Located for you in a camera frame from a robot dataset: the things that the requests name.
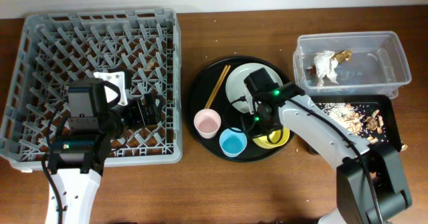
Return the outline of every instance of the black tray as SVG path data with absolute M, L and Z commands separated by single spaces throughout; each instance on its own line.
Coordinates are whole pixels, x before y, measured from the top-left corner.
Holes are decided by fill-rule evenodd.
M 322 109 L 322 104 L 326 103 L 346 103 L 357 108 L 361 114 L 369 116 L 375 110 L 379 110 L 379 115 L 383 117 L 383 133 L 376 131 L 362 134 L 360 137 L 367 138 L 369 135 L 377 137 L 380 143 L 391 144 L 398 152 L 401 151 L 401 139 L 395 122 L 394 110 L 391 100 L 384 95 L 353 95 L 353 96 L 311 96 L 311 99 Z
M 259 64 L 269 66 L 271 69 L 275 70 L 275 72 L 280 76 L 283 84 L 290 81 L 290 79 L 281 70 L 279 70 L 277 67 L 273 66 L 267 61 L 254 58 L 254 57 L 227 58 L 227 59 L 218 61 L 214 64 L 211 64 L 196 76 L 196 78 L 193 80 L 191 84 L 191 88 L 189 90 L 186 103 L 185 103 L 187 124 L 189 125 L 189 128 L 193 136 L 198 140 L 198 142 L 205 149 L 215 154 L 216 156 L 223 158 L 225 160 L 230 160 L 235 162 L 253 162 L 253 161 L 269 158 L 274 154 L 278 153 L 279 151 L 281 151 L 285 146 L 287 146 L 294 136 L 294 133 L 290 132 L 290 137 L 287 143 L 285 143 L 280 147 L 276 147 L 272 149 L 264 149 L 258 146 L 256 143 L 254 143 L 252 139 L 248 138 L 247 147 L 245 148 L 245 150 L 239 156 L 235 158 L 230 158 L 223 154 L 223 151 L 221 151 L 220 143 L 219 143 L 220 134 L 225 130 L 225 125 L 223 121 L 221 123 L 218 133 L 212 139 L 201 138 L 201 136 L 197 132 L 195 126 L 193 125 L 193 119 L 198 111 L 204 109 L 205 104 L 207 103 L 208 98 L 211 95 L 211 92 L 215 84 L 217 83 L 219 76 L 223 71 L 224 66 L 226 64 L 229 64 L 231 66 L 228 72 L 228 75 L 229 75 L 238 66 L 242 64 L 248 64 L 248 63 L 259 63 Z M 229 105 L 229 101 L 227 100 L 226 91 L 225 91 L 226 81 L 227 81 L 227 76 L 223 81 L 210 107 L 211 109 L 217 111 L 220 114 L 220 116 L 223 115 L 226 105 Z M 239 112 L 233 107 L 230 107 L 227 111 L 227 123 L 232 127 L 238 127 L 242 129 L 241 123 L 239 120 L 239 117 L 241 115 L 242 115 L 241 112 Z M 251 125 L 253 118 L 249 114 L 244 114 L 244 120 L 246 121 L 246 124 L 249 126 Z

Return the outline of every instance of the round black tray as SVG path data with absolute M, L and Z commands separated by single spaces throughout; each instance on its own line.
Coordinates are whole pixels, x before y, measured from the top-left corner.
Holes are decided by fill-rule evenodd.
M 288 77 L 281 70 L 279 70 L 277 67 L 273 66 L 271 63 L 267 61 L 254 58 L 254 57 L 227 58 L 227 59 L 218 61 L 214 64 L 211 64 L 196 76 L 196 78 L 193 80 L 191 84 L 189 93 L 187 95 L 186 103 L 185 103 L 187 124 L 189 125 L 189 128 L 193 136 L 209 152 L 215 154 L 220 158 L 234 161 L 234 162 L 253 162 L 253 161 L 269 158 L 274 154 L 278 153 L 279 151 L 281 151 L 285 146 L 287 146 L 294 136 L 294 133 L 290 132 L 290 137 L 287 143 L 285 143 L 280 147 L 272 148 L 272 149 L 264 149 L 262 147 L 259 147 L 256 143 L 253 142 L 252 139 L 248 138 L 247 147 L 245 148 L 245 150 L 239 156 L 235 158 L 230 158 L 223 154 L 223 151 L 221 151 L 220 144 L 219 144 L 220 134 L 225 130 L 225 125 L 223 123 L 223 120 L 222 120 L 220 129 L 214 138 L 204 139 L 197 132 L 195 126 L 193 125 L 193 119 L 198 111 L 204 109 L 205 104 L 207 103 L 208 98 L 211 95 L 211 92 L 213 91 L 213 88 L 215 87 L 215 84 L 217 83 L 219 76 L 223 71 L 224 66 L 228 64 L 231 67 L 210 107 L 211 109 L 217 111 L 220 114 L 220 116 L 223 115 L 226 106 L 230 104 L 229 100 L 227 99 L 226 91 L 225 91 L 227 77 L 235 68 L 237 68 L 242 64 L 248 64 L 248 63 L 259 63 L 259 64 L 269 66 L 271 69 L 275 70 L 275 72 L 280 76 L 283 84 L 290 81 Z M 241 115 L 242 115 L 241 112 L 239 112 L 233 107 L 230 107 L 227 111 L 226 121 L 231 127 L 238 127 L 239 129 L 242 129 L 240 119 L 239 119 Z M 247 126 L 250 126 L 253 121 L 253 118 L 249 114 L 244 114 L 243 119 Z

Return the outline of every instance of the pink cup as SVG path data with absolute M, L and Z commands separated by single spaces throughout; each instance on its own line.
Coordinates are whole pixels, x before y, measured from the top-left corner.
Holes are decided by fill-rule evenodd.
M 220 129 L 220 115 L 212 109 L 200 110 L 193 120 L 195 128 L 203 138 L 213 138 Z

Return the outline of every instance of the white plate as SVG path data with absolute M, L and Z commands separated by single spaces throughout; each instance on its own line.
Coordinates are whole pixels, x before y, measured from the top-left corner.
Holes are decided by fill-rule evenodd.
M 272 80 L 275 83 L 278 83 L 280 86 L 282 86 L 282 81 L 280 76 L 275 72 L 275 70 L 267 67 L 263 64 L 257 64 L 257 63 L 250 63 L 250 64 L 243 64 L 239 66 L 238 68 L 235 68 L 230 74 L 229 77 L 227 77 L 226 81 L 226 96 L 229 100 L 229 103 L 248 94 L 247 88 L 245 87 L 245 84 L 243 83 L 243 80 L 252 72 L 259 70 L 261 68 L 266 69 L 267 73 L 270 75 Z M 248 103 L 247 102 L 236 102 L 233 104 L 233 107 L 235 109 L 239 110 L 242 113 L 248 113 Z

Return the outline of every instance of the chopsticks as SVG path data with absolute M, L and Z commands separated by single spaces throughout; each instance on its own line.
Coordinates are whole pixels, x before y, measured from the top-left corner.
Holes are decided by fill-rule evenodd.
M 205 105 L 205 108 L 211 107 L 211 104 L 213 103 L 213 100 L 214 100 L 215 96 L 217 95 L 217 93 L 220 89 L 220 86 L 223 83 L 223 80 L 225 79 L 229 69 L 230 69 L 230 65 L 226 65 L 225 68 L 223 68 L 223 71 L 221 72 L 219 80 L 217 81 L 211 95 L 209 96 L 209 99 L 207 101 L 207 104 Z

